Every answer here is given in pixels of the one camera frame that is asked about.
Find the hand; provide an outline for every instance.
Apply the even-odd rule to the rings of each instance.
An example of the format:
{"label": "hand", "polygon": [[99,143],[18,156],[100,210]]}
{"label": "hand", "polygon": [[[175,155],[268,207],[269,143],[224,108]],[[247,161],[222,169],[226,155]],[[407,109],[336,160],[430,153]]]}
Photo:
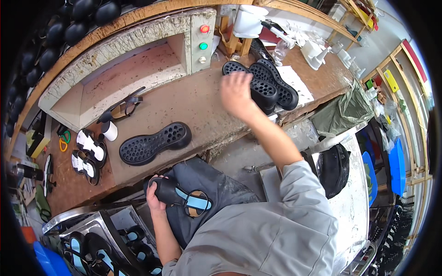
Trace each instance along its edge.
{"label": "hand", "polygon": [[233,116],[245,121],[261,112],[250,95],[252,74],[232,72],[221,79],[221,101],[224,108]]}
{"label": "hand", "polygon": [[147,204],[149,205],[150,212],[166,210],[166,204],[158,200],[158,198],[155,195],[155,191],[156,191],[156,182],[154,181],[152,182],[152,185],[150,187],[149,186],[147,187],[146,200]]}

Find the dark pants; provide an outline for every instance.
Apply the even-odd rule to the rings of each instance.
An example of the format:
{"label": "dark pants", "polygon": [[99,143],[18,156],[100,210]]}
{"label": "dark pants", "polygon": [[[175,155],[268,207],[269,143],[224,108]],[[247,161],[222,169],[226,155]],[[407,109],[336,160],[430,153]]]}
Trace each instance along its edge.
{"label": "dark pants", "polygon": [[[245,185],[214,169],[198,157],[174,165],[164,176],[176,178],[179,186],[187,192],[203,191],[213,202],[210,210],[194,218],[189,217],[182,206],[166,208],[172,232],[183,249],[198,228],[225,206],[260,202]],[[145,182],[145,193],[148,181],[147,179]]]}

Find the control panel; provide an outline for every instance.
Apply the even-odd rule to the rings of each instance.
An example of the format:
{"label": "control panel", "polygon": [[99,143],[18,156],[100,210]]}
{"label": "control panel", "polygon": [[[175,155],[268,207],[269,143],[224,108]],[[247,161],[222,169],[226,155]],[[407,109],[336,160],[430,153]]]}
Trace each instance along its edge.
{"label": "control panel", "polygon": [[192,73],[210,67],[216,15],[216,10],[206,8],[191,16]]}

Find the green indicator light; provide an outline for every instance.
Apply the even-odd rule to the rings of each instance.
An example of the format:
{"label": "green indicator light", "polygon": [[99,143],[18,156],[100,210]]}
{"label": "green indicator light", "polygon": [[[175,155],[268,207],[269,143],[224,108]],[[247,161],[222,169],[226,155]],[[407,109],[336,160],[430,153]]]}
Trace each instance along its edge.
{"label": "green indicator light", "polygon": [[205,42],[203,42],[203,43],[201,43],[201,44],[199,45],[199,48],[200,48],[201,50],[205,50],[205,49],[207,49],[207,47],[208,47],[208,45],[207,45],[207,43],[205,43]]}

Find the gray shirt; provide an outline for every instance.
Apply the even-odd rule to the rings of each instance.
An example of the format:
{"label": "gray shirt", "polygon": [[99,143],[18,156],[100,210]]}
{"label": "gray shirt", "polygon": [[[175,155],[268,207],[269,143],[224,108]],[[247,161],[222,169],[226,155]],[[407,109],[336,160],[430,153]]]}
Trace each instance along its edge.
{"label": "gray shirt", "polygon": [[283,172],[283,202],[224,207],[162,275],[330,275],[338,221],[325,191],[306,161],[284,166]]}

